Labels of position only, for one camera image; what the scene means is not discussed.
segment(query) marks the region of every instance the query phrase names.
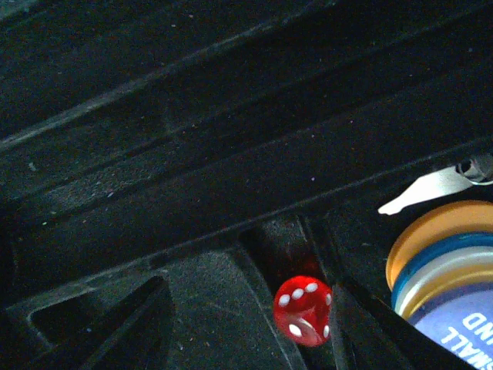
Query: blue label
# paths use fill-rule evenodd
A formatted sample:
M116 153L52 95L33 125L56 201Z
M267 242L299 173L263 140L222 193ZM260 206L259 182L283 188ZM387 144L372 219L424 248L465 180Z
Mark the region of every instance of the blue label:
M493 370L493 284L442 294L423 305L409 322L475 368Z

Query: orange token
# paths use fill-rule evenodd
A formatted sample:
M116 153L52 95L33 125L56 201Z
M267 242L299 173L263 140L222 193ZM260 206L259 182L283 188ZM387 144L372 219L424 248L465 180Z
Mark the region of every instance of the orange token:
M418 218L400 235L389 253L385 274L392 290L406 263L427 246L446 237L493 233L493 203L465 200L439 207Z

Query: token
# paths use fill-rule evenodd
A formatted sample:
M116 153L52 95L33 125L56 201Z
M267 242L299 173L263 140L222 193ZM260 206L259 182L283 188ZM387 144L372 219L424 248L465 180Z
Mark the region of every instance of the token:
M490 233L467 233L454 235L438 241L416 254L404 266L395 281L392 291L392 307L395 307L395 300L401 293L401 289L409 279L423 266L432 262L435 258L440 257L448 252L456 251L466 247L486 246L493 247L493 234Z
M388 256L385 274L389 288L394 288L406 263L427 246L452 235L479 231L493 233L492 203L450 203L418 218L396 240Z
M470 284L493 282L493 264L469 266L441 275L426 284L404 308L402 317L408 319L430 300L455 288Z
M439 279L443 274L455 271L457 279L461 279L462 273L456 270L467 267L472 267L474 270L476 265L492 264L493 247L467 247L443 254L416 271L398 293L392 294L394 311L402 316L405 308L420 290L427 284L433 284L433 281Z

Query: white lettering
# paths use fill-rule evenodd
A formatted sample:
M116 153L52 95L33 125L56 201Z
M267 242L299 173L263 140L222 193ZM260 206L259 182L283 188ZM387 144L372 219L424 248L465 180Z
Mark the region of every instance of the white lettering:
M479 352L476 356L468 359L468 362L475 368L482 368L491 361L493 360L491 360L490 356L486 355L483 351Z
M461 334L459 334L459 339L461 339L461 341L459 342L458 345L455 345L454 347L451 348L452 351L457 351L460 347L462 347L463 345L469 342L469 340L464 335Z
M483 314L476 312L474 314L470 314L464 320L462 320L462 324L464 324L464 326L467 329L474 330L485 321L486 321L486 317Z
M441 340L443 344L448 343L449 341L457 337L457 335L459 334L459 332L451 326L448 327L448 330L450 331L450 334Z
M476 335L481 334L481 340L485 341L493 335L493 322L488 322L485 326L481 326L477 331Z
M475 355L479 352L480 350L479 349L476 349L476 348L472 348L472 343L468 343L463 349L462 351L459 352L459 357L460 358L464 358L464 357L468 357L470 355Z

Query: dice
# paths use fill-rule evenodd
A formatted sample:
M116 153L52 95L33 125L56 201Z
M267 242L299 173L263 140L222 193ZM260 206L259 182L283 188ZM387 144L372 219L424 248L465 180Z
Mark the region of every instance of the dice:
M330 336L332 289L308 276L292 277L281 285L273 303L274 322L300 345L316 347Z

